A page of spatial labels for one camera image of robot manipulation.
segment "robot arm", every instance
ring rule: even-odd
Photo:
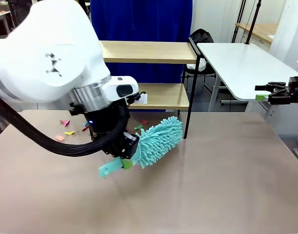
[[[66,94],[71,114],[84,114],[88,120],[93,142],[56,142],[3,101],[49,102]],[[0,115],[53,153],[83,156],[103,150],[130,158],[138,138],[125,130],[126,101],[135,98],[139,98],[137,82],[110,75],[98,37],[73,0],[36,3],[22,24],[0,42]]]

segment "paper scrap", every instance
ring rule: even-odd
[[[56,136],[55,139],[57,139],[60,142],[64,141],[64,137],[63,136]]]
[[[140,123],[143,123],[143,124],[148,124],[148,121],[146,120],[139,120]]]
[[[66,120],[66,121],[64,122],[64,126],[66,127],[69,123],[70,123],[70,121],[69,121],[69,120]]]
[[[86,131],[87,128],[88,128],[88,126],[84,127],[81,131],[84,132],[84,131]]]
[[[147,94],[141,94],[139,100],[135,100],[134,103],[137,104],[148,104],[148,95]]]
[[[69,135],[69,136],[70,136],[70,135],[73,135],[73,134],[74,134],[74,132],[75,132],[75,131],[72,131],[72,132],[65,132],[64,134],[66,134],[66,135]]]
[[[137,126],[137,127],[134,127],[135,130],[137,130],[137,129],[141,129],[141,128],[143,128],[142,125],[139,125],[139,126]]]

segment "floor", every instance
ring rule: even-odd
[[[197,80],[196,91],[194,96],[194,102],[192,107],[192,112],[207,112],[209,102],[211,100],[211,93],[204,86],[204,79],[199,77]],[[190,99],[191,89],[192,89],[193,78],[188,78],[188,81],[185,81],[185,87],[188,88],[187,95]],[[205,80],[208,87],[212,88],[214,86],[214,78],[208,77]],[[221,105],[221,100],[235,100],[233,96],[229,94],[224,94],[221,91],[218,92],[218,98],[215,102],[214,112],[244,112],[246,105],[245,104],[229,104]]]

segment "black stand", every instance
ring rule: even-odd
[[[241,8],[240,8],[240,11],[238,13],[237,23],[241,23],[241,19],[242,19],[242,16],[243,16],[245,4],[246,4],[246,0],[242,0]],[[235,43],[236,38],[237,38],[237,34],[238,34],[238,27],[236,26],[235,31],[233,33],[232,41],[231,41],[232,43]]]
[[[253,33],[253,29],[254,29],[254,26],[255,26],[255,23],[256,23],[256,19],[257,19],[257,16],[258,16],[258,11],[260,9],[260,6],[261,6],[261,0],[258,0],[257,6],[256,6],[256,11],[255,11],[254,18],[253,18],[252,25],[251,25],[251,29],[248,33],[247,40],[246,40],[246,43],[245,43],[246,45],[250,44],[250,39],[251,39],[251,36],[252,36],[252,33]]]
[[[187,122],[186,122],[186,127],[185,127],[185,130],[184,130],[183,139],[186,139],[187,135],[188,135],[188,129],[189,129],[193,99],[194,99],[194,92],[195,92],[195,89],[196,89],[197,79],[198,79],[199,61],[201,59],[201,52],[198,49],[198,47],[195,45],[195,43],[193,42],[192,38],[189,38],[189,43],[190,43],[194,53],[197,55],[197,62],[196,62],[195,72],[194,72],[194,75],[193,75],[193,83],[192,83],[192,90],[191,90],[190,101],[189,101],[188,116],[187,116]],[[183,69],[183,74],[182,74],[182,81],[181,81],[182,84],[184,84],[184,80],[185,80],[185,76],[186,76],[186,69],[187,69],[187,65],[185,64],[184,69]]]

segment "white desk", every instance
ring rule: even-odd
[[[3,20],[3,23],[4,23],[4,26],[6,28],[7,34],[10,33],[10,30],[9,30],[9,27],[8,27],[8,22],[7,22],[7,19],[6,19],[6,15],[9,14],[9,13],[10,13],[10,11],[0,13],[0,20]]]
[[[213,110],[218,86],[222,80],[232,95],[241,101],[255,101],[255,85],[289,82],[298,72],[254,44],[199,43],[198,48],[217,73],[208,111]]]

